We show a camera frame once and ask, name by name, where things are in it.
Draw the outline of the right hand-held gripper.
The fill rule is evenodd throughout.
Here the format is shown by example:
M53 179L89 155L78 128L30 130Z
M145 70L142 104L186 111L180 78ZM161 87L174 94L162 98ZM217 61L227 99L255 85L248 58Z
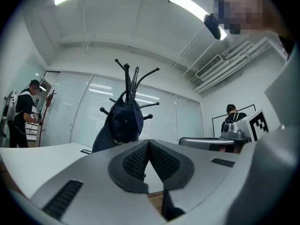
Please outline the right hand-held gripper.
M202 150L240 153L243 146L258 141L269 131L268 123L262 109L237 121L226 122L218 138L183 137L179 145Z

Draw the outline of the black metal coat rack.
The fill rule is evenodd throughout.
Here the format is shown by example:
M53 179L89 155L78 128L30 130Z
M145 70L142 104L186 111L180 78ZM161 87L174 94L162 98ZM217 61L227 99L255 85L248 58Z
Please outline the black metal coat rack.
M123 97L123 100L124 102L129 102L129 94L132 94L133 98L135 99L136 97L136 92L137 92L137 89L141 83L142 80L144 80L146 77L150 76L151 74L159 71L159 68L155 68L154 70L146 73L144 76L142 76L140 79L138 79L138 73L139 73L139 67L136 67L135 68L135 72L134 72L134 76L133 78L130 78L130 74L129 74L129 69L130 69L130 65L128 63L122 65L118 59L115 59L115 62L123 69L123 71L125 72L125 91L126 94L124 95ZM110 101L113 102L113 105L114 103L116 102L116 100L114 99L110 99ZM155 103L152 103L152 104L147 104L147 105L139 105L140 109L143 109L145 107L150 107L150 106L156 106L156 105L159 105L159 102L155 102ZM100 107L100 112L104 113L106 116L107 114L109 113L109 111L107 111L104 107ZM143 122L145 120L148 120L148 119L152 119L153 118L153 115L150 113L146 116L143 115Z

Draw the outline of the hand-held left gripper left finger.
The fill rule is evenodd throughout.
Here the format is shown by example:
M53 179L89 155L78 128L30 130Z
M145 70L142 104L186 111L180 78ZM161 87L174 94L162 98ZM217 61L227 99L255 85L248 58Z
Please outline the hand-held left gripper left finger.
M128 174L123 159L142 157L148 140L86 155L50 178L31 197L67 225L163 225L148 199L148 186Z

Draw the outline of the white ceiling pipes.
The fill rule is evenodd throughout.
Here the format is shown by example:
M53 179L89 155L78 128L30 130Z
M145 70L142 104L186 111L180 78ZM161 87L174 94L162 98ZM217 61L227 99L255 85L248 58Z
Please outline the white ceiling pipes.
M237 49L224 59L216 62L206 73L198 78L202 83L194 89L196 93L202 93L214 85L220 83L224 79L230 77L235 72L250 63L257 56L268 50L269 48L275 51L283 58L287 58L287 53L284 51L282 45L275 42L273 39L263 37L257 43L253 44L246 41L241 49Z

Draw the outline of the white ceiling air vent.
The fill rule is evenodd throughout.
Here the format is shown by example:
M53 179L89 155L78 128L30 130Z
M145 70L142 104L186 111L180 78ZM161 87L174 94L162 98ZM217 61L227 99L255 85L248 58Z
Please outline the white ceiling air vent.
M212 70L216 69L224 62L224 59L217 54L212 60L210 60L204 67L202 67L195 75L197 78L204 78Z

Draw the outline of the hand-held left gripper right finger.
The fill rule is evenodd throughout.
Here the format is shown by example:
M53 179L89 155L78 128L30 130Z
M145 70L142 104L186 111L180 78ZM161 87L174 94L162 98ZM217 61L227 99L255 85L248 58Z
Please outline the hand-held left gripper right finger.
M149 161L163 183L162 216L187 214L225 180L238 155L149 140Z

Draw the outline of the red wooden coat rack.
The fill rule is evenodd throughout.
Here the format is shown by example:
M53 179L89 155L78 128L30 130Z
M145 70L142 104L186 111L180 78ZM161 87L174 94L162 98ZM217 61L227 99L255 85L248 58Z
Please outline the red wooden coat rack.
M42 138L42 134L43 134L43 132L45 130L44 127L45 127L46 115L47 115L47 112L49 110L49 107L50 107L50 105L52 103L52 99L53 99L53 97L54 97L55 94L56 94L55 90L52 90L52 92L50 92L50 94L45 99L45 106L44 106L43 113L42 113L41 124L39 125L36 147L41 147L41 138Z

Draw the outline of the person's black shirt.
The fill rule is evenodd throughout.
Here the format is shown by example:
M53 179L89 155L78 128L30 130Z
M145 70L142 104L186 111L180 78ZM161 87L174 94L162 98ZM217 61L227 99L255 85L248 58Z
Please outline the person's black shirt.
M295 47L296 41L292 34L284 34L283 36L279 35L278 37L282 44L282 47L286 52L286 61L288 61Z

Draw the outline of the white table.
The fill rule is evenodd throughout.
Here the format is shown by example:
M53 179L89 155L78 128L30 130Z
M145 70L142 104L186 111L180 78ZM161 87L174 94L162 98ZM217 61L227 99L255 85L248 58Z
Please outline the white table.
M92 150L78 143L35 148L0 148L0 159L20 191L30 199L50 178L88 155L80 152L83 149Z

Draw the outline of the navy blue baseball cap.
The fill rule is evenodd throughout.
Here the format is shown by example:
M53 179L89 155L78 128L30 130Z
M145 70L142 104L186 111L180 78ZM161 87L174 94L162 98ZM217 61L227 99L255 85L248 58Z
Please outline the navy blue baseball cap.
M143 115L132 94L129 94L129 102L124 102L125 94L120 95L107 114L104 126L93 143L93 153L139 140Z

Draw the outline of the grey white backpack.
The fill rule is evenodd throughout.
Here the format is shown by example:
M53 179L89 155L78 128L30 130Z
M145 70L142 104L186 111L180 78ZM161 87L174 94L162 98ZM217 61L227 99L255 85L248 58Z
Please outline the grey white backpack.
M5 97L6 105L3 110L2 118L4 121L12 121L17 115L16 104L18 100L18 93L16 90L12 90L8 97Z

